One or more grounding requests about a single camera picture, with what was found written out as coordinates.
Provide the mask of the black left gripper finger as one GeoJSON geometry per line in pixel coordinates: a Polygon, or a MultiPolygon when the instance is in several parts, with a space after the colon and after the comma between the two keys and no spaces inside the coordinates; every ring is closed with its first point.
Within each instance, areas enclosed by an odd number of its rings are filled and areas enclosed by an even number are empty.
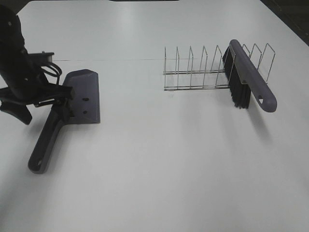
{"type": "Polygon", "coordinates": [[[48,84],[38,89],[38,94],[33,100],[33,105],[46,106],[51,104],[62,104],[65,100],[72,100],[73,98],[73,87],[48,84]]]}
{"type": "Polygon", "coordinates": [[[32,115],[25,105],[1,101],[0,110],[14,116],[26,125],[29,125],[32,120],[32,115]]]}

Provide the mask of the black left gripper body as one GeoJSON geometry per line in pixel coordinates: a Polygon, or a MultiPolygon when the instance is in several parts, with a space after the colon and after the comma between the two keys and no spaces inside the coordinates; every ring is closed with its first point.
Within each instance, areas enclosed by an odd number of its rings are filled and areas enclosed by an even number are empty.
{"type": "Polygon", "coordinates": [[[19,17],[4,5],[0,6],[0,75],[7,84],[0,90],[1,101],[40,105],[48,81],[25,48],[19,17]]]}

